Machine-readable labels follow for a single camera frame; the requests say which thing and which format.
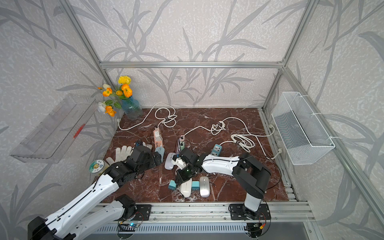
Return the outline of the teal usb charger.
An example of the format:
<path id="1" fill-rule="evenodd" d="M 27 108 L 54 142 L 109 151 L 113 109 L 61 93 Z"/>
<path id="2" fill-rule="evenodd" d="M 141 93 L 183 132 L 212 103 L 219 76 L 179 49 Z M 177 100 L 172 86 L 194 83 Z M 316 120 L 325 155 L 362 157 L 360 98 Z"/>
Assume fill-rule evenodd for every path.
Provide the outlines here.
<path id="1" fill-rule="evenodd" d="M 192 181 L 192 191 L 199 191 L 199 190 L 200 190 L 200 182 Z"/>
<path id="2" fill-rule="evenodd" d="M 170 181 L 170 183 L 169 183 L 169 185 L 168 185 L 168 189 L 170 189 L 170 190 L 172 190 L 172 191 L 174 191 L 174 190 L 177 189 L 177 184 L 176 184 L 176 182 L 175 182 L 174 180 L 171 180 L 171 181 Z"/>

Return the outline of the lavender white wireless mouse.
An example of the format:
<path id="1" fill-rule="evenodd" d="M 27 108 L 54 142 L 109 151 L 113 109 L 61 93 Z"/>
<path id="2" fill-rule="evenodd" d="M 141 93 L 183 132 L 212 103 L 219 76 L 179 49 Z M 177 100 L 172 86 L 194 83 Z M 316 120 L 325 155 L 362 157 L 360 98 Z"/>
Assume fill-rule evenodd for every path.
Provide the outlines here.
<path id="1" fill-rule="evenodd" d="M 169 153 L 165 161 L 165 169 L 172 170 L 175 166 L 175 161 L 173 160 L 176 153 Z"/>

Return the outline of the teal power strip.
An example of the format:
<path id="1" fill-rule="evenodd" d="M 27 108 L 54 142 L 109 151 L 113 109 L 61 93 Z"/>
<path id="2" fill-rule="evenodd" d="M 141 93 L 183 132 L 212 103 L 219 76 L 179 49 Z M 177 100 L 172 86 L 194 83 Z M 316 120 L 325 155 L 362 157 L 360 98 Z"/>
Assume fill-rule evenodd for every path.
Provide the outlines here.
<path id="1" fill-rule="evenodd" d="M 215 146 L 213 147 L 213 149 L 211 151 L 211 155 L 218 157 L 222 151 L 222 148 L 223 147 L 221 145 L 215 144 Z"/>

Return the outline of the silver wireless mouse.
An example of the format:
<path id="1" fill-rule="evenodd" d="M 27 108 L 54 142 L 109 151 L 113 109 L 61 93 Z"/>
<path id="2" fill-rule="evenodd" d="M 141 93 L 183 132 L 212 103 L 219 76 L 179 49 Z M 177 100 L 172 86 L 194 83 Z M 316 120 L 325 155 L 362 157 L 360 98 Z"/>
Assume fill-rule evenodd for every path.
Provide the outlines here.
<path id="1" fill-rule="evenodd" d="M 199 186 L 200 186 L 200 195 L 203 198 L 207 198 L 210 196 L 211 190 L 210 190 L 210 181 L 209 178 L 206 176 L 202 176 L 199 179 Z"/>

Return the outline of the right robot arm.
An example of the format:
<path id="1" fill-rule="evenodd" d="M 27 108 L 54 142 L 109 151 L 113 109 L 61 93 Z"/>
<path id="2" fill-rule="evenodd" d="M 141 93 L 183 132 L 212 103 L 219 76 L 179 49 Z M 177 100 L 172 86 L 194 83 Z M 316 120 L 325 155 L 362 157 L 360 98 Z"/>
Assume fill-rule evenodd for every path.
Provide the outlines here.
<path id="1" fill-rule="evenodd" d="M 219 157 L 212 154 L 197 155 L 189 148 L 183 149 L 177 159 L 186 165 L 176 173 L 177 186 L 189 181 L 201 172 L 232 176 L 246 191 L 244 209 L 258 211 L 271 178 L 271 171 L 247 152 L 235 157 Z"/>

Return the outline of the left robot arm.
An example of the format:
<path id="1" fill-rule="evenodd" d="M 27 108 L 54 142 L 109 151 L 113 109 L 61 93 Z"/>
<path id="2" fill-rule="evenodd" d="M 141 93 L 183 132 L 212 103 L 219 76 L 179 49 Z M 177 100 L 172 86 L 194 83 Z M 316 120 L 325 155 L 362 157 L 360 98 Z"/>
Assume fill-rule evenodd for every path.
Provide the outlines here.
<path id="1" fill-rule="evenodd" d="M 67 205 L 46 218 L 36 217 L 28 224 L 29 240 L 83 240 L 114 220 L 130 220 L 139 214 L 136 203 L 127 195 L 117 197 L 93 214 L 90 211 L 110 194 L 146 170 L 162 164 L 165 149 L 152 152 L 137 146 L 124 161 L 110 165 L 97 181 Z"/>

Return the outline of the white work glove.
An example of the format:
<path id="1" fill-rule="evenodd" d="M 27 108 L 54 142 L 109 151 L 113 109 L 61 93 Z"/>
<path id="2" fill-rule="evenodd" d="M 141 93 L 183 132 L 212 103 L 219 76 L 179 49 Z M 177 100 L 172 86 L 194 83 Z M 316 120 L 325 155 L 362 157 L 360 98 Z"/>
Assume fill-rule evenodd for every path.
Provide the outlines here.
<path id="1" fill-rule="evenodd" d="M 133 148 L 131 146 L 122 146 L 121 148 L 116 148 L 115 150 L 115 159 L 108 157 L 106 158 L 106 162 L 109 165 L 112 165 L 115 162 L 125 161 L 133 152 Z"/>

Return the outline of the purple power strip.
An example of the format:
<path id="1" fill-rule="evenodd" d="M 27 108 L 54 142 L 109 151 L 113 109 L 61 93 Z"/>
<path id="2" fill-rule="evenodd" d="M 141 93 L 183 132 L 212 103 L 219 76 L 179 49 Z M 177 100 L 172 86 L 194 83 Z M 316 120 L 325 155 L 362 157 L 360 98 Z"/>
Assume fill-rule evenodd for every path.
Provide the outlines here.
<path id="1" fill-rule="evenodd" d="M 177 154 L 179 154 L 185 148 L 185 136 L 184 135 L 181 135 L 178 138 L 176 147 L 177 147 L 177 151 L 176 151 Z"/>

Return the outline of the orange power strip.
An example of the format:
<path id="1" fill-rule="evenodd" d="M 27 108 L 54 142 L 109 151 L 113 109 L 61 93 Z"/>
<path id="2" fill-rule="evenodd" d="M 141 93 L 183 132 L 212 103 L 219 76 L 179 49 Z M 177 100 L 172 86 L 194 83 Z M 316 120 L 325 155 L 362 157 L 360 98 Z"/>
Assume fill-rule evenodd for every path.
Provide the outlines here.
<path id="1" fill-rule="evenodd" d="M 153 134 L 154 134 L 155 148 L 163 147 L 163 138 L 162 138 L 162 135 L 161 135 L 160 128 L 159 127 L 155 127 L 155 129 L 153 131 Z"/>

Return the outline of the orange yellow artificial flowers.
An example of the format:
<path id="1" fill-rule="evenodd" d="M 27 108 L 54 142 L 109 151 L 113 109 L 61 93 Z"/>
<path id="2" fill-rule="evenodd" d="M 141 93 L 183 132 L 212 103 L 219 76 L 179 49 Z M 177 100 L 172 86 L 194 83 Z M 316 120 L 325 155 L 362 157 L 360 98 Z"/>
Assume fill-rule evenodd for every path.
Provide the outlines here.
<path id="1" fill-rule="evenodd" d="M 98 87 L 97 89 L 102 93 L 103 97 L 110 98 L 98 103 L 98 111 L 114 117 L 117 113 L 116 109 L 122 109 L 122 103 L 133 96 L 133 90 L 130 87 L 131 81 L 131 78 L 128 76 L 120 76 L 117 90 L 113 90 L 108 84 Z"/>

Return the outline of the grey wireless mouse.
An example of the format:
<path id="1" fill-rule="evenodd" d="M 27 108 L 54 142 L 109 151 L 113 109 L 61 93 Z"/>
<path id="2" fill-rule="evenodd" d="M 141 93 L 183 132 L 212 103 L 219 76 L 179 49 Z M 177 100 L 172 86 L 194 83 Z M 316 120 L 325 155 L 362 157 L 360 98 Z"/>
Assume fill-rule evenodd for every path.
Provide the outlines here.
<path id="1" fill-rule="evenodd" d="M 143 146 L 147 147 L 150 150 L 152 150 L 152 148 L 153 148 L 153 146 L 151 144 L 146 144 L 145 142 L 143 142 Z"/>

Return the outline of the light blue wireless mouse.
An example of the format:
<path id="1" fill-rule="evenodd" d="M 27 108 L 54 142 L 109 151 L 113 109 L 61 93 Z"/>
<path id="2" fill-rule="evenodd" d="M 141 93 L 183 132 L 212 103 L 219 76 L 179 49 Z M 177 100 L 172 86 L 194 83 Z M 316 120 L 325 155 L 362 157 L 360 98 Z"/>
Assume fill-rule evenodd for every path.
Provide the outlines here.
<path id="1" fill-rule="evenodd" d="M 165 148 L 164 147 L 156 147 L 155 152 L 161 156 L 160 161 L 162 163 L 164 161 Z"/>

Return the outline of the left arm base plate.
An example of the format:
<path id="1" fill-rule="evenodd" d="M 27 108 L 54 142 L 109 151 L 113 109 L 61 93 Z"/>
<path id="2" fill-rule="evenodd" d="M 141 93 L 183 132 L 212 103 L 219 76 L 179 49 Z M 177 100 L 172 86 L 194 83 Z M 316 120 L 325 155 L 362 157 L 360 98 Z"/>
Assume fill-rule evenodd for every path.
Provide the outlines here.
<path id="1" fill-rule="evenodd" d="M 124 210 L 120 221 L 148 221 L 151 214 L 152 205 L 134 205 L 129 206 Z"/>

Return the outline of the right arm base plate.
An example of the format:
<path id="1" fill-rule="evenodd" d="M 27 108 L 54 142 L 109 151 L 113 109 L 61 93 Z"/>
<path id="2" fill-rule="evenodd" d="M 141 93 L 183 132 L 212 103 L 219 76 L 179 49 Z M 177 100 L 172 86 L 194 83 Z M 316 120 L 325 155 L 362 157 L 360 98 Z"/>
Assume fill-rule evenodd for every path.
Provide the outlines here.
<path id="1" fill-rule="evenodd" d="M 228 210 L 231 220 L 271 220 L 269 205 L 262 202 L 256 211 L 249 210 L 244 204 L 230 204 Z"/>

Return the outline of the clear plastic wall shelf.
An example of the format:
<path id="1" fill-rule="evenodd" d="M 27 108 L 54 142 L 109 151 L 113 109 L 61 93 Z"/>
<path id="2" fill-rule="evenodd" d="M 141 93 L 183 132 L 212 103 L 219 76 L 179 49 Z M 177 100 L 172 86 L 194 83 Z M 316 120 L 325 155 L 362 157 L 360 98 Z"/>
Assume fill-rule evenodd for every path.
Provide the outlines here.
<path id="1" fill-rule="evenodd" d="M 59 163 L 97 108 L 94 98 L 67 95 L 10 156 L 23 163 Z"/>

